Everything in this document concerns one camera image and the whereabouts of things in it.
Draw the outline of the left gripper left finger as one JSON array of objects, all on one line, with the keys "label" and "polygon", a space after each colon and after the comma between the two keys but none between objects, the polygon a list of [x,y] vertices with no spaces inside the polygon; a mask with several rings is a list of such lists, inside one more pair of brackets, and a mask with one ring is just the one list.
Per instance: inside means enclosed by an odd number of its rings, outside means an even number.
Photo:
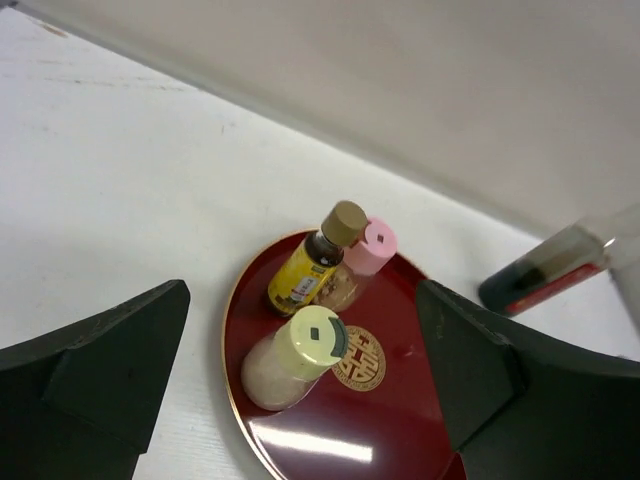
[{"label": "left gripper left finger", "polygon": [[130,479],[149,448],[190,304],[170,280],[1,351],[4,479]]}]

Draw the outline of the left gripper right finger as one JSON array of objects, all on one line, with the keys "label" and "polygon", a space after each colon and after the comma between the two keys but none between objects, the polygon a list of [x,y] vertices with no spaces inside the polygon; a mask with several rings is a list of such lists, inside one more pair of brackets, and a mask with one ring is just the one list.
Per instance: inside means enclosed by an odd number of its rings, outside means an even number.
[{"label": "left gripper right finger", "polygon": [[451,447],[471,479],[635,479],[639,365],[420,282],[416,307]]}]

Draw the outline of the dark soy sauce bottle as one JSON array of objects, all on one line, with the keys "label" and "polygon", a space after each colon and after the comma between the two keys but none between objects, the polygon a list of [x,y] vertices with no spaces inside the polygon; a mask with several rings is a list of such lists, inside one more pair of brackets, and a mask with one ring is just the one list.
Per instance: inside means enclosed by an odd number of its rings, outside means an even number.
[{"label": "dark soy sauce bottle", "polygon": [[484,280],[482,305],[506,317],[519,315],[606,270],[639,259],[639,205],[584,217]]}]

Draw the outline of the yellow-lid spice shaker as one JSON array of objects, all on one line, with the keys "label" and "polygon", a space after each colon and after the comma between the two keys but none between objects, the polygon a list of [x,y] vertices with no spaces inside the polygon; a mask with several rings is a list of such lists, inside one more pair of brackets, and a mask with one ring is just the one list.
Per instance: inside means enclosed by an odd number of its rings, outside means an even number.
[{"label": "yellow-lid spice shaker", "polygon": [[245,356],[241,382],[249,399],[267,411],[301,401],[348,350],[346,327],[332,310],[306,306]]}]

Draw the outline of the pink-lid spice shaker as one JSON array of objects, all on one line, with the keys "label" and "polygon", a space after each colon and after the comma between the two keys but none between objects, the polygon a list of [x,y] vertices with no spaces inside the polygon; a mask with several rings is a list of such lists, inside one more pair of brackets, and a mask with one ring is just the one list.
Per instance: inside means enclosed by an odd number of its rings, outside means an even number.
[{"label": "pink-lid spice shaker", "polygon": [[339,313],[348,309],[397,253],[394,231],[383,220],[370,217],[357,241],[344,250],[341,264],[321,287],[313,303]]}]

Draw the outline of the small yellow-label oil bottle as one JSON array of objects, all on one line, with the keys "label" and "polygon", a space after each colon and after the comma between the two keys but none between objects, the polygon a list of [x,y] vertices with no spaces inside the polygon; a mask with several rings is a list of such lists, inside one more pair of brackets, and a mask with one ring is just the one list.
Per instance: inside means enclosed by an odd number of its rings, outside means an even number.
[{"label": "small yellow-label oil bottle", "polygon": [[350,200],[337,202],[320,227],[306,234],[270,280],[266,295],[279,315],[289,317],[308,305],[341,264],[344,251],[367,225],[364,210]]}]

